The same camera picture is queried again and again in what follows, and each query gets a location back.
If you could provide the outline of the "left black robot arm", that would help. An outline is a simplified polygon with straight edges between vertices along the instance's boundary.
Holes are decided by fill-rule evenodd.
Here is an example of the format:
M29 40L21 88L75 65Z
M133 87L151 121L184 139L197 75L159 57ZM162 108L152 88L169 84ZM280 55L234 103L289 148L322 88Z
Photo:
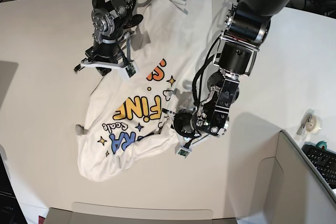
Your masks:
M269 33L271 18L290 0L238 0L229 10L225 30L214 45L221 52L208 54L192 81L193 109L179 110L173 129L185 147L206 134L220 136L229 124L230 106L239 96L239 77L250 76L256 56Z

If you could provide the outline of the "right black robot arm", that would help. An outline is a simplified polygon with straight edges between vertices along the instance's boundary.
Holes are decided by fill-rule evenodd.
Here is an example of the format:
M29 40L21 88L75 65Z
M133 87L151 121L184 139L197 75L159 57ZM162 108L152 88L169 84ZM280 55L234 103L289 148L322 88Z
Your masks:
M94 26L93 45L85 51L85 58L74 68L95 68L105 76L117 70L124 78L137 72L131 59L132 28L142 20L134 14L137 0L92 0L91 21Z

